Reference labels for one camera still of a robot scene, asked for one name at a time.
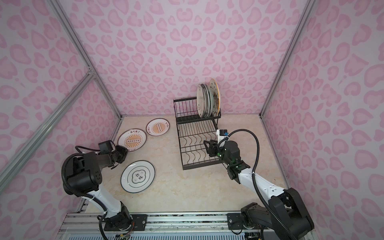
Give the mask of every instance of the dish rack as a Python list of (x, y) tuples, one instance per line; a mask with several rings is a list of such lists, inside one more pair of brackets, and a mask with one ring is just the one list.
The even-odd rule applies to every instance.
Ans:
[(181, 164), (183, 170), (221, 163), (205, 151), (204, 140), (217, 140), (218, 116), (201, 118), (197, 112), (196, 97), (173, 100)]

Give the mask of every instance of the pink leopard print wall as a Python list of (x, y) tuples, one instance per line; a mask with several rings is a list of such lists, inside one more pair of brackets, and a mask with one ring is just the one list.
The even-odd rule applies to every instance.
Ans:
[(266, 123), (320, 239), (384, 238), (384, 1), (320, 1)]
[(63, 190), (61, 166), (74, 146), (108, 140), (117, 118), (93, 82), (0, 195), (0, 238), (54, 239), (80, 198)]
[(44, 0), (0, 2), (0, 172), (84, 76)]
[(63, 0), (123, 114), (171, 114), (215, 78), (223, 113), (258, 113), (306, 0)]

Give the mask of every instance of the plate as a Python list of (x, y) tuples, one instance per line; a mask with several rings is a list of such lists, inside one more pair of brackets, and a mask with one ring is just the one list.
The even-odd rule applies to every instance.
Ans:
[(220, 92), (218, 90), (218, 86), (216, 81), (212, 78), (209, 82), (209, 89), (213, 93), (213, 116), (217, 116), (220, 111)]
[(209, 116), (209, 109), (211, 107), (211, 101), (210, 97), (208, 96), (208, 88), (205, 86), (205, 84), (201, 84), (203, 87), (203, 92), (204, 92), (204, 114), (203, 117), (206, 118)]
[(131, 163), (121, 174), (121, 186), (130, 193), (141, 192), (153, 182), (155, 168), (150, 162), (141, 160)]
[(204, 85), (207, 87), (209, 100), (211, 103), (211, 107), (209, 108), (209, 112), (208, 112), (208, 116), (210, 117), (212, 115), (213, 109), (214, 109), (214, 95), (213, 95), (211, 89), (209, 88), (209, 86), (207, 84), (204, 84)]
[(201, 84), (197, 85), (196, 104), (197, 104), (197, 113), (202, 118), (204, 114), (205, 105), (204, 105), (204, 92)]
[(118, 144), (132, 152), (141, 148), (147, 140), (147, 134), (141, 129), (133, 128), (124, 132), (118, 139)]
[(161, 136), (169, 130), (169, 122), (164, 118), (156, 118), (147, 124), (146, 130), (151, 136)]

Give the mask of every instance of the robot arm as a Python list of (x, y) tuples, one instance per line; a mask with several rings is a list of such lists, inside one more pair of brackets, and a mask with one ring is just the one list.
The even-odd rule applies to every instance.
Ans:
[[(106, 188), (101, 184), (101, 168), (113, 167), (115, 162), (122, 163), (128, 153), (123, 146), (115, 146), (113, 149), (111, 141), (99, 143), (100, 152), (78, 154), (72, 157), (63, 165), (65, 176), (62, 176), (72, 189), (84, 193), (89, 197), (82, 196), (92, 202), (101, 212), (105, 212), (105, 223), (109, 229), (119, 229), (121, 231), (130, 229), (132, 217), (124, 204), (116, 200)], [(66, 187), (63, 182), (64, 190), (67, 194), (74, 194)], [(105, 209), (98, 204), (98, 200), (105, 206)]]
[(217, 156), (221, 159), (227, 166), (228, 176), (231, 180), (235, 180), (256, 192), (252, 179), (254, 174), (257, 188), (260, 191), (260, 198), (268, 201), (266, 207), (262, 207), (257, 203), (251, 203), (243, 207), (241, 209), (243, 225), (254, 227), (260, 224), (271, 228), (282, 240), (289, 240), (293, 236), (299, 239), (314, 228), (313, 221), (303, 200), (295, 189), (283, 189), (257, 173), (253, 173), (250, 166), (241, 160), (237, 143), (228, 140), (230, 134), (228, 135), (227, 130), (218, 129), (216, 134), (218, 141), (204, 141), (209, 156)]

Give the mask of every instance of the plate with chinese characters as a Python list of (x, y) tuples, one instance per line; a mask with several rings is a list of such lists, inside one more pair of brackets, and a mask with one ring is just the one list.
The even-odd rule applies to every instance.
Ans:
[(164, 118), (156, 118), (147, 124), (146, 130), (151, 136), (161, 136), (169, 130), (169, 122)]
[(141, 192), (153, 182), (155, 168), (150, 162), (140, 160), (131, 163), (121, 174), (121, 186), (130, 193)]
[(129, 129), (124, 132), (118, 139), (118, 145), (124, 146), (128, 152), (132, 152), (141, 148), (147, 140), (147, 134), (138, 128)]

